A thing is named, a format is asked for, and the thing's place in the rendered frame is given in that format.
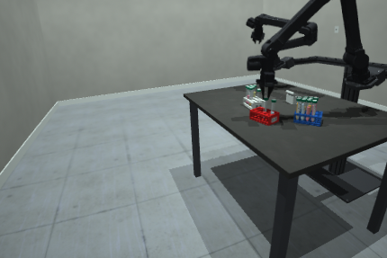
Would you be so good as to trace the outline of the red lego-style plate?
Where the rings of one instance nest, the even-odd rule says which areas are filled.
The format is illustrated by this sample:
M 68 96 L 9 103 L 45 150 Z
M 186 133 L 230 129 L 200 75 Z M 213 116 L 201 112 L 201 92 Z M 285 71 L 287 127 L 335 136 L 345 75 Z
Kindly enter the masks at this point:
M 249 111 L 249 118 L 251 120 L 255 120 L 257 122 L 263 123 L 267 126 L 270 126 L 279 121 L 280 113 L 278 111 L 274 111 L 274 114 L 271 114 L 271 110 L 266 109 L 263 111 L 263 107 L 258 107 Z M 265 118 L 263 118 L 265 117 Z

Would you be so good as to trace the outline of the white tube rack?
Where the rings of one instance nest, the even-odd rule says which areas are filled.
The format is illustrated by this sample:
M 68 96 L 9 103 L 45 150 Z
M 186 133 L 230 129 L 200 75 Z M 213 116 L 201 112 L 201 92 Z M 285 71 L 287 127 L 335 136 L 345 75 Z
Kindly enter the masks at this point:
M 244 97 L 243 104 L 248 107 L 250 110 L 255 109 L 257 107 L 263 107 L 264 108 L 264 100 L 259 98 L 259 102 L 257 102 L 257 97 L 254 97 L 252 100 L 249 100 L 248 98 Z M 250 102 L 251 105 L 247 104 L 246 101 Z M 253 102 L 252 102 L 253 101 Z

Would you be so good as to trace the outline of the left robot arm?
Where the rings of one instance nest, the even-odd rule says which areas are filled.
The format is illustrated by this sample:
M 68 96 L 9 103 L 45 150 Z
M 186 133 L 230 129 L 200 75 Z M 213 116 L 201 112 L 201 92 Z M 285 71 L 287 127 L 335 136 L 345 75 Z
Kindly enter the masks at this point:
M 266 86 L 273 86 L 275 71 L 272 70 L 274 69 L 275 55 L 288 39 L 329 1 L 310 0 L 279 32 L 263 44 L 261 48 L 263 55 L 247 58 L 247 71 L 266 70 L 268 75 L 260 71 L 260 82 L 265 82 Z M 351 71 L 353 76 L 348 76 L 346 80 L 360 85 L 369 85 L 376 79 L 376 76 L 370 75 L 369 57 L 365 54 L 361 43 L 356 0 L 340 0 L 340 3 L 346 34 L 346 52 L 343 55 L 343 60 L 346 65 L 353 67 L 353 71 Z

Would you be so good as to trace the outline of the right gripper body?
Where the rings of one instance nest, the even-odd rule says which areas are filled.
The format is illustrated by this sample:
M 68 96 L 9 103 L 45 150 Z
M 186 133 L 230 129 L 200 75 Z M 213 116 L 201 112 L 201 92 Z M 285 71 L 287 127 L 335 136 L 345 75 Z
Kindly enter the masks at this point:
M 265 37 L 265 33 L 263 32 L 259 32 L 259 33 L 254 33 L 252 31 L 252 34 L 251 34 L 251 38 L 253 38 L 253 40 L 259 40 L 259 41 L 262 41 Z

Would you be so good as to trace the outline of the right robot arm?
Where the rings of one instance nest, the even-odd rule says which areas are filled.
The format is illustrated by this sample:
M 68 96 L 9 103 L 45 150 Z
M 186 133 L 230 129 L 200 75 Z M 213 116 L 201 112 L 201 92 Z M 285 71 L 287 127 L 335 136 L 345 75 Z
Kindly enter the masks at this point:
M 288 23 L 290 20 L 273 17 L 267 14 L 260 14 L 256 18 L 256 23 L 254 24 L 254 18 L 250 17 L 247 19 L 246 26 L 254 29 L 254 25 L 256 26 L 254 29 L 254 33 L 262 32 L 263 33 L 263 24 L 264 25 L 271 25 L 275 27 L 283 28 L 286 23 Z M 285 49 L 292 49 L 300 46 L 311 46 L 314 42 L 317 41 L 318 37 L 318 25 L 315 22 L 306 22 L 299 30 L 298 32 L 300 34 L 304 34 L 304 37 L 300 37 L 294 40 L 288 40 L 281 50 Z M 284 61 L 281 61 L 278 55 L 276 54 L 274 56 L 274 67 L 279 67 L 280 65 L 284 64 Z

